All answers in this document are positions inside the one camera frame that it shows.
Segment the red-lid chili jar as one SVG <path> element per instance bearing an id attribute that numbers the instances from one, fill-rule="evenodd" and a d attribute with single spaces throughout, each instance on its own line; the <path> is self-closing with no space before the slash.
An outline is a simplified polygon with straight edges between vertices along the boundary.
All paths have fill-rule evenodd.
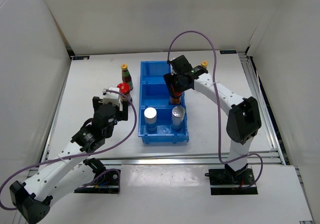
<path id="1" fill-rule="evenodd" d="M 170 95 L 169 104 L 170 105 L 180 105 L 182 99 L 182 92 L 176 92 L 173 95 Z"/>
<path id="2" fill-rule="evenodd" d="M 131 90 L 130 90 L 130 86 L 129 86 L 127 83 L 125 83 L 125 82 L 119 83 L 119 84 L 117 85 L 117 88 L 119 88 L 120 93 L 124 94 L 127 98 L 130 99 L 130 101 L 133 100 L 133 99 L 132 99 L 132 96 L 131 96 L 131 94 L 130 94 L 130 91 L 131 91 Z"/>

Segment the silver-cap white shaker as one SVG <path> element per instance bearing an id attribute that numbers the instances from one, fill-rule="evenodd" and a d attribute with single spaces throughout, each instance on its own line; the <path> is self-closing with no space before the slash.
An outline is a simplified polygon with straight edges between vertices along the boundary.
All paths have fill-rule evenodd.
<path id="1" fill-rule="evenodd" d="M 154 132 L 157 129 L 157 110 L 153 107 L 148 107 L 144 110 L 145 128 L 149 132 Z"/>
<path id="2" fill-rule="evenodd" d="M 181 106 L 175 106 L 171 112 L 171 127 L 175 130 L 179 130 L 182 128 L 184 117 L 185 117 L 185 109 Z"/>

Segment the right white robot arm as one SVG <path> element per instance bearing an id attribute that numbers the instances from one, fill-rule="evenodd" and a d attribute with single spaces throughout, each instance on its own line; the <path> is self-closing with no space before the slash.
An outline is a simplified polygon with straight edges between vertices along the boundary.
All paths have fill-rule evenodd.
<path id="1" fill-rule="evenodd" d="M 229 155 L 223 162 L 224 177 L 230 184 L 238 183 L 248 167 L 249 149 L 258 130 L 261 117 L 255 98 L 244 98 L 213 80 L 202 66 L 192 67 L 184 55 L 167 61 L 170 73 L 163 76 L 170 96 L 193 89 L 218 106 L 227 115 L 226 132 L 230 137 Z"/>

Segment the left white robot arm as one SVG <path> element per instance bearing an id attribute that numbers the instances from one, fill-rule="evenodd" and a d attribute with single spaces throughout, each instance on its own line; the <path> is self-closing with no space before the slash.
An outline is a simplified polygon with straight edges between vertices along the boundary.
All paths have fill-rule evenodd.
<path id="1" fill-rule="evenodd" d="M 107 172 L 96 158 L 88 158 L 105 144 L 119 121 L 128 120 L 128 103 L 116 99 L 94 97 L 94 115 L 57 156 L 24 182 L 15 181 L 9 187 L 13 205 L 29 224 L 37 224 L 62 197 L 85 185 L 100 184 Z"/>

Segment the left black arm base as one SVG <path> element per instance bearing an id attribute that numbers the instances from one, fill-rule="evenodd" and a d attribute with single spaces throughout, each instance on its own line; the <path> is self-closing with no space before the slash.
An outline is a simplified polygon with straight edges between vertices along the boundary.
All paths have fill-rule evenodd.
<path id="1" fill-rule="evenodd" d="M 74 191 L 77 194 L 119 194 L 120 193 L 120 169 L 107 169 L 107 172 L 92 184 Z"/>

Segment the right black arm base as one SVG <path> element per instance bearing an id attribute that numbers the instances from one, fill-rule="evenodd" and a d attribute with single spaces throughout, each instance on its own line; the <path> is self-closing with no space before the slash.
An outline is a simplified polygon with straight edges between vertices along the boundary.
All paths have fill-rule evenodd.
<path id="1" fill-rule="evenodd" d="M 212 196 L 257 195 L 254 184 L 255 177 L 251 168 L 245 170 L 239 177 L 233 179 L 226 169 L 209 169 L 204 174 L 209 178 L 210 194 Z"/>

